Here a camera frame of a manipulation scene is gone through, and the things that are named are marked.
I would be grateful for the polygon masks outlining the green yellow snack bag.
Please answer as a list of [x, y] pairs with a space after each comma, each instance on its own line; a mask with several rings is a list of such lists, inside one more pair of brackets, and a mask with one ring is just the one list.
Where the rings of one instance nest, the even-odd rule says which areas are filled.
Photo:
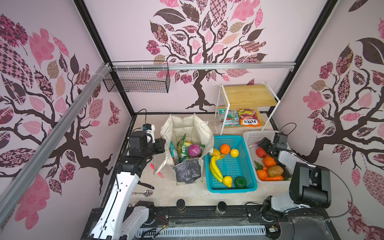
[[[184, 158], [181, 159], [181, 162], [183, 162], [184, 160], [189, 160], [189, 159], [194, 159], [194, 158], [190, 158], [189, 154], [188, 154], [188, 148], [189, 146], [192, 145], [192, 143], [190, 142], [186, 142], [186, 156]], [[200, 145], [200, 147], [202, 148], [202, 153], [203, 153], [203, 150], [205, 148], [205, 145]]]
[[177, 151], [180, 160], [186, 156], [186, 134], [179, 140]]

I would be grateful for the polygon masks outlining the red tomato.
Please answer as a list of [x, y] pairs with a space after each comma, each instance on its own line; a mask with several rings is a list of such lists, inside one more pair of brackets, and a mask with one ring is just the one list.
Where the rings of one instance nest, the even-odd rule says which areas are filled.
[[263, 150], [262, 148], [257, 148], [256, 149], [256, 155], [258, 156], [258, 158], [261, 158], [263, 159], [265, 156], [267, 156], [267, 152], [265, 150]]

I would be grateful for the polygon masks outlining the teal snack bag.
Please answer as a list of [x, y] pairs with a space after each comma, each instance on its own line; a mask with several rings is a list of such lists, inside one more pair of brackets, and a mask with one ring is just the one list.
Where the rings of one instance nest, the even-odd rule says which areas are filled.
[[174, 161], [174, 164], [178, 165], [180, 163], [180, 159], [178, 156], [178, 151], [177, 149], [175, 149], [173, 142], [170, 143], [170, 152], [171, 152], [171, 156]]

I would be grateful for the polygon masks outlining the wrinkled yellow fruit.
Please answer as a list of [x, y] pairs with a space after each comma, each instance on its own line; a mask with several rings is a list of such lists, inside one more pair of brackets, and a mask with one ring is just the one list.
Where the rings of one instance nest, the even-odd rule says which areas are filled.
[[219, 157], [221, 155], [221, 152], [217, 149], [213, 149], [211, 156], [212, 157]]

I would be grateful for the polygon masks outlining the purple onion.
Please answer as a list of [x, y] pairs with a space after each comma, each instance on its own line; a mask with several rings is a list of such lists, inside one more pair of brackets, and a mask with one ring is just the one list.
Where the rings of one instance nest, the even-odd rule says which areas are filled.
[[198, 158], [202, 154], [202, 148], [200, 147], [200, 145], [192, 144], [188, 148], [188, 154], [190, 158]]

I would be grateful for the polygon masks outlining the cream canvas grocery bag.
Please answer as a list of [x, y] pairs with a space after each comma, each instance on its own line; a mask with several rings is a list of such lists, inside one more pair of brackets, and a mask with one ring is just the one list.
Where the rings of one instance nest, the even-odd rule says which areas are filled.
[[[173, 142], [175, 149], [177, 149], [178, 142], [184, 134], [186, 134], [186, 142], [205, 145], [205, 148], [200, 157], [183, 162], [180, 160], [180, 163], [175, 165], [170, 152], [170, 143]], [[170, 115], [161, 127], [160, 137], [166, 140], [165, 159], [155, 161], [156, 170], [161, 171], [165, 167], [170, 168], [178, 186], [202, 182], [204, 157], [212, 153], [215, 142], [214, 134], [209, 128], [208, 122], [201, 120], [197, 115], [183, 118]]]

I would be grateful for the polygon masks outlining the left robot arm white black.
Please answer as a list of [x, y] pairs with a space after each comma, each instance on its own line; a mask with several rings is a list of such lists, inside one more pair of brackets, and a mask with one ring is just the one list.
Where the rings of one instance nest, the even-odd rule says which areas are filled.
[[166, 141], [155, 139], [153, 125], [146, 124], [142, 131], [132, 132], [128, 147], [117, 166], [114, 185], [101, 216], [84, 240], [131, 240], [151, 216], [153, 203], [139, 204], [125, 219], [130, 198], [139, 183], [144, 168], [154, 155], [165, 152]]

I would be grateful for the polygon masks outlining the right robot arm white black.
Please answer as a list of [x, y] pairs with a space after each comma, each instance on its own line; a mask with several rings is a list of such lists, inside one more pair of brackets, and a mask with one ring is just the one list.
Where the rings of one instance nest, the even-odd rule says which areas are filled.
[[276, 134], [272, 142], [263, 138], [259, 146], [277, 165], [287, 170], [289, 191], [279, 196], [269, 196], [263, 202], [261, 213], [271, 221], [283, 214], [301, 208], [328, 208], [332, 202], [331, 177], [327, 168], [308, 163], [288, 150], [287, 135]]

